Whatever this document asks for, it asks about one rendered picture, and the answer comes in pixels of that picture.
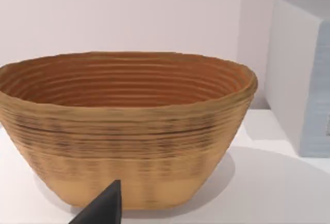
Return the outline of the pale grey cabinet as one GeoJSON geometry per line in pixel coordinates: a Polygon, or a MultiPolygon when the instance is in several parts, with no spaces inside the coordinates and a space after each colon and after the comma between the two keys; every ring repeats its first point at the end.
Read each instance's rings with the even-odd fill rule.
{"type": "Polygon", "coordinates": [[[277,0],[265,97],[296,153],[330,158],[330,0],[277,0]]]}

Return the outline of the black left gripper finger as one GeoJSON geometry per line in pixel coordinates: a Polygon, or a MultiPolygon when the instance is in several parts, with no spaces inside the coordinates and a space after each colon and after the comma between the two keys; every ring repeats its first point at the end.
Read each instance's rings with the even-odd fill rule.
{"type": "Polygon", "coordinates": [[[68,224],[121,224],[121,180],[114,180],[68,224]]]}

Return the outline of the brown woven basket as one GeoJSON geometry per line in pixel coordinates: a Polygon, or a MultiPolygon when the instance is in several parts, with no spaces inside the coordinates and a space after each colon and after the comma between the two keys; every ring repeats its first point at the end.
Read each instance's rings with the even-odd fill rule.
{"type": "Polygon", "coordinates": [[[123,207],[190,200],[257,90],[243,64],[173,52],[87,52],[0,67],[0,123],[61,200],[85,207],[114,180],[123,207]]]}

